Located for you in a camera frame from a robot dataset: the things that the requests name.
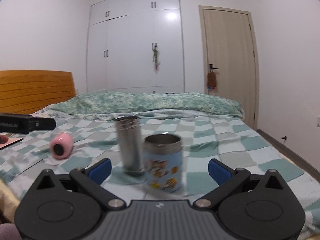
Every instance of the orange wooden headboard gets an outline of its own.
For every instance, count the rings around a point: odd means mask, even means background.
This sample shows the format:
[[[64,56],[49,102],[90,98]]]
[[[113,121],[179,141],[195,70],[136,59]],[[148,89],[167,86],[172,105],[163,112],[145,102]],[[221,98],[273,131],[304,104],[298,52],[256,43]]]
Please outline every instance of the orange wooden headboard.
[[[76,96],[72,73],[50,70],[0,71],[0,112],[32,114]]]

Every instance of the brown bag hanging on door handle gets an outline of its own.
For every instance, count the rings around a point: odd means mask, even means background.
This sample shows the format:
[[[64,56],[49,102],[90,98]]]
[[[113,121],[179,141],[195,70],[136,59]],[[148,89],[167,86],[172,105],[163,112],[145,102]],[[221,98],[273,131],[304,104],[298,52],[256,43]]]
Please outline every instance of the brown bag hanging on door handle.
[[[217,86],[217,78],[214,72],[209,72],[207,76],[207,87],[208,89],[215,89]]]

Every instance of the checkered blanket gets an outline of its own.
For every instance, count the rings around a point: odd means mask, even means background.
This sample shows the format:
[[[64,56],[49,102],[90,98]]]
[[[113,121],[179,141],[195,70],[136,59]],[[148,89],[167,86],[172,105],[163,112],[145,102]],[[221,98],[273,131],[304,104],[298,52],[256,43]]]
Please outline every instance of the checkered blanket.
[[[115,122],[113,119],[75,119],[64,113],[54,115],[54,131],[35,131],[23,141],[0,151],[0,178],[18,198],[22,198],[43,169],[56,174],[76,167],[87,167],[102,158],[110,158],[113,170],[102,186],[127,203],[132,199],[189,199],[191,202],[218,186],[208,174],[208,162],[215,158],[231,168],[244,167],[254,174],[277,169],[298,197],[306,211],[306,224],[300,239],[320,232],[320,185],[309,174],[268,144],[239,118],[212,116],[196,111],[159,110],[135,113],[140,116],[143,138],[156,133],[175,133],[183,142],[183,186],[165,193],[145,185],[145,177],[133,178],[123,173]],[[74,152],[67,160],[55,160],[49,142],[60,132],[74,138]]]

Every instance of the pink notebook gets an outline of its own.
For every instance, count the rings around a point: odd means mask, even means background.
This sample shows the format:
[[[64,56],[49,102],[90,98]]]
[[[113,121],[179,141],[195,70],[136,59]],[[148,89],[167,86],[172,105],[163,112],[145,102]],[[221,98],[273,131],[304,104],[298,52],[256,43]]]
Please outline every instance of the pink notebook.
[[[4,149],[12,144],[15,144],[17,142],[20,142],[22,140],[23,140],[23,138],[9,138],[9,140],[6,143],[0,144],[0,150]]]

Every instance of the triangular cutout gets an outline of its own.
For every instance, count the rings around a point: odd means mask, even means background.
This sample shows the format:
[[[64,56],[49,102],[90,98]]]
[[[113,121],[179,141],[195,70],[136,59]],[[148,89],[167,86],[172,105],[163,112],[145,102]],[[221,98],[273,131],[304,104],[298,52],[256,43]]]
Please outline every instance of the triangular cutout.
[[[283,187],[281,186],[280,182],[278,181],[276,176],[270,176],[267,184],[266,184],[267,188],[275,188],[275,189],[283,189]]]
[[[54,184],[50,176],[44,176],[39,186],[37,187],[37,189],[45,189],[45,188],[52,188],[52,187],[54,187]]]

